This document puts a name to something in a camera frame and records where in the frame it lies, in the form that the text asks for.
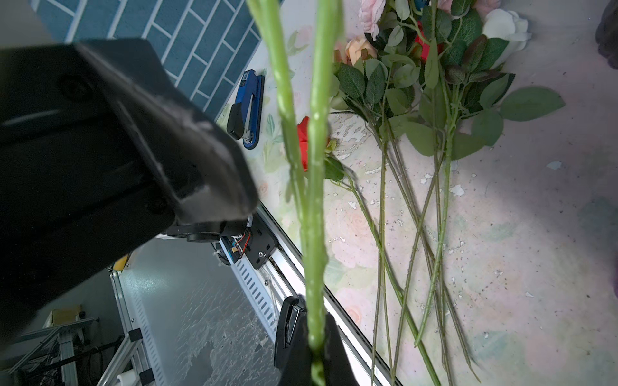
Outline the bunch of roses on table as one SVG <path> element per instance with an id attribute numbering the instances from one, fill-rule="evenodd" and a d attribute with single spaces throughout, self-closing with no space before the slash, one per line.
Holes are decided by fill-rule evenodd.
<path id="1" fill-rule="evenodd" d="M 363 1 L 363 33 L 336 51 L 337 109 L 360 117 L 392 175 L 415 232 L 405 279 L 389 260 L 386 213 L 361 212 L 378 250 L 373 325 L 384 328 L 386 369 L 373 384 L 395 385 L 406 332 L 435 385 L 452 383 L 449 355 L 439 375 L 423 343 L 435 320 L 447 346 L 446 323 L 457 319 L 443 276 L 453 162 L 496 144 L 507 121 L 528 122 L 563 108 L 541 87 L 512 91 L 505 62 L 531 39 L 528 21 L 499 1 Z"/>

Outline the aluminium front rail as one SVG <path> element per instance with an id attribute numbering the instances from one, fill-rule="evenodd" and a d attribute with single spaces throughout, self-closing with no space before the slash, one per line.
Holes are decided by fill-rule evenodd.
<path id="1" fill-rule="evenodd" d="M 322 347 L 310 347 L 311 281 L 303 255 L 265 206 L 243 234 L 223 236 L 221 255 L 274 343 L 280 385 L 398 385 L 389 368 L 328 289 L 320 291 L 325 317 Z"/>

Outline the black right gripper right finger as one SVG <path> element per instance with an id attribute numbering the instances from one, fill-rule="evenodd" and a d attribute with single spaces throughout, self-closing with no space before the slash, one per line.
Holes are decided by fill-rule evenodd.
<path id="1" fill-rule="evenodd" d="M 286 341 L 287 322 L 281 313 L 277 327 L 277 368 L 281 371 L 278 385 L 312 385 L 313 355 L 307 343 L 306 315 L 299 315 L 289 343 Z M 323 366 L 326 385 L 358 385 L 339 328 L 330 314 L 326 316 Z"/>

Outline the blue stapler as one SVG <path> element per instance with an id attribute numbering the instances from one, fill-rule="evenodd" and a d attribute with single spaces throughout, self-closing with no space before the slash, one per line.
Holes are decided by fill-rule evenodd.
<path id="1" fill-rule="evenodd" d="M 248 150 L 259 142 L 264 89 L 264 75 L 258 75 L 253 69 L 245 71 L 229 111 L 227 132 L 235 140 L 241 140 Z"/>

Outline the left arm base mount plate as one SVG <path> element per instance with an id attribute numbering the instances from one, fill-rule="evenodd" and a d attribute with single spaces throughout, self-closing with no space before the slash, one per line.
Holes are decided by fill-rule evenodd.
<path id="1" fill-rule="evenodd" d="M 254 214 L 247 220 L 225 223 L 216 252 L 224 265 L 244 259 L 255 270 L 260 270 L 278 246 L 275 234 L 259 214 Z"/>

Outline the orange rose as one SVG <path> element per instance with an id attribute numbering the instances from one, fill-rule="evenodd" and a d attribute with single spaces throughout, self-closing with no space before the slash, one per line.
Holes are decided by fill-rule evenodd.
<path id="1" fill-rule="evenodd" d="M 326 175 L 328 114 L 332 63 L 336 40 L 343 31 L 340 1 L 320 1 L 315 25 L 310 118 L 307 128 L 307 162 L 301 159 L 296 128 L 290 66 L 285 47 L 280 5 L 277 1 L 251 1 L 249 9 L 264 39 L 277 86 L 286 158 L 295 207 L 302 225 L 301 241 L 306 280 L 308 346 L 312 350 L 312 384 L 325 385 L 323 350 L 326 340 L 323 275 L 328 262 L 324 244 L 323 182 Z"/>

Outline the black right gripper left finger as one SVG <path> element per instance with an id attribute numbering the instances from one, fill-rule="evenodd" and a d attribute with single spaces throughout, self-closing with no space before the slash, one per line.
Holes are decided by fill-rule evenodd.
<path id="1" fill-rule="evenodd" d="M 238 143 L 171 82 L 146 40 L 84 40 L 74 48 L 184 223 L 241 220 L 258 205 Z"/>

